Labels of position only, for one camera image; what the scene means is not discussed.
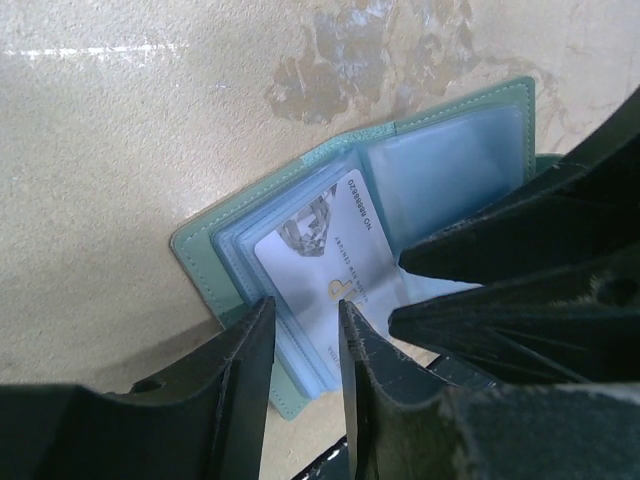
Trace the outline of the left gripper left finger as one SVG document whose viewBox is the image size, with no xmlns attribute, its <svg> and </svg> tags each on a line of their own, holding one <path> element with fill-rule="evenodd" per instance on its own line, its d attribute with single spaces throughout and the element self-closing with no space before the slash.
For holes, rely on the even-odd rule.
<svg viewBox="0 0 640 480">
<path fill-rule="evenodd" d="M 275 302 L 125 394 L 78 384 L 1 388 L 4 479 L 256 479 Z"/>
</svg>

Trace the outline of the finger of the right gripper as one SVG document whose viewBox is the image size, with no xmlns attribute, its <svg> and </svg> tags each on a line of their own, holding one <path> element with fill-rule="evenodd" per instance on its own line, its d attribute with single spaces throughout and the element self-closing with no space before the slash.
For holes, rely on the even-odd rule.
<svg viewBox="0 0 640 480">
<path fill-rule="evenodd" d="M 407 272 L 490 284 L 576 265 L 639 239 L 639 95 L 496 203 L 404 250 Z"/>
<path fill-rule="evenodd" d="M 639 379 L 639 252 L 395 310 L 391 335 L 510 384 Z"/>
</svg>

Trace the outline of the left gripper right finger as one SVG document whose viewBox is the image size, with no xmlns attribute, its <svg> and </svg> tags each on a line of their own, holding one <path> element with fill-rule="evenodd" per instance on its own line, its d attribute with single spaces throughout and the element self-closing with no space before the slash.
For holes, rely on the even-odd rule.
<svg viewBox="0 0 640 480">
<path fill-rule="evenodd" d="M 353 479 L 635 479 L 635 383 L 452 385 L 338 307 Z"/>
</svg>

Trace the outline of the white credit card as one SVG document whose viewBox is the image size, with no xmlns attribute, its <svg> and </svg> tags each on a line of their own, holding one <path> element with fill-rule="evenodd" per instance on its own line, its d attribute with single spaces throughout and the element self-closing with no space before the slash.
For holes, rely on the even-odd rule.
<svg viewBox="0 0 640 480">
<path fill-rule="evenodd" d="M 258 241 L 254 254 L 332 376 L 338 304 L 380 333 L 407 292 L 361 172 L 353 169 Z"/>
</svg>

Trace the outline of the green card holder wallet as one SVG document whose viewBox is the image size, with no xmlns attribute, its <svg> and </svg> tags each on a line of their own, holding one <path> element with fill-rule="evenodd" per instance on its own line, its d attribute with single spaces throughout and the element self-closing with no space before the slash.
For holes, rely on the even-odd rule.
<svg viewBox="0 0 640 480">
<path fill-rule="evenodd" d="M 410 274 L 399 256 L 550 165 L 535 153 L 535 99 L 521 76 L 338 135 L 174 233 L 175 256 L 224 326 L 274 298 L 270 400 L 283 418 L 341 386 L 341 301 L 386 334 L 395 308 L 470 288 Z"/>
</svg>

